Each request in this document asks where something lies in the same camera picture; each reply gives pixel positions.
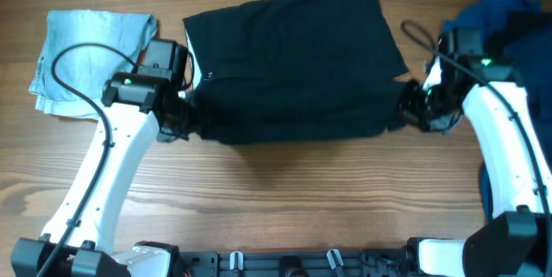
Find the black shorts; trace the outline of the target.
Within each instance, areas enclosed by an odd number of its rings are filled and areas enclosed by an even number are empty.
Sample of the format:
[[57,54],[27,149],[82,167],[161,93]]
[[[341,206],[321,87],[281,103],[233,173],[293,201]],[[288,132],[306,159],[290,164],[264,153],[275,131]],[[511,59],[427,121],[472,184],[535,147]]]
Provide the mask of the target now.
[[184,26],[205,140],[335,140],[403,125],[407,67],[379,0],[260,0]]

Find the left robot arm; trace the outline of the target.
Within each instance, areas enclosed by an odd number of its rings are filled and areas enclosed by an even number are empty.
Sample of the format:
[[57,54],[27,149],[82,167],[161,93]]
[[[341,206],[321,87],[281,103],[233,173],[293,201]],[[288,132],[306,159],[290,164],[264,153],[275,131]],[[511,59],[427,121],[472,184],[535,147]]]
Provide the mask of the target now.
[[143,65],[108,79],[96,133],[63,204],[37,239],[19,239],[17,276],[186,276],[179,248],[140,242],[114,254],[116,225],[142,157],[155,142],[187,139],[199,118],[179,94],[191,86],[194,58],[175,41],[149,43]]

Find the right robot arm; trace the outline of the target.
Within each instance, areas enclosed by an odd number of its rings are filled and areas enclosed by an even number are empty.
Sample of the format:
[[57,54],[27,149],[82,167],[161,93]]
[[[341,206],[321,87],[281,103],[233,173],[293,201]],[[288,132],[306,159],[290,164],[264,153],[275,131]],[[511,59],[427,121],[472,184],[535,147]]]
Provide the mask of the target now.
[[412,238],[406,268],[435,276],[549,276],[551,172],[530,120],[527,92],[510,60],[485,54],[480,31],[454,28],[415,42],[434,63],[408,83],[400,116],[425,132],[465,117],[477,135],[491,219],[465,240]]

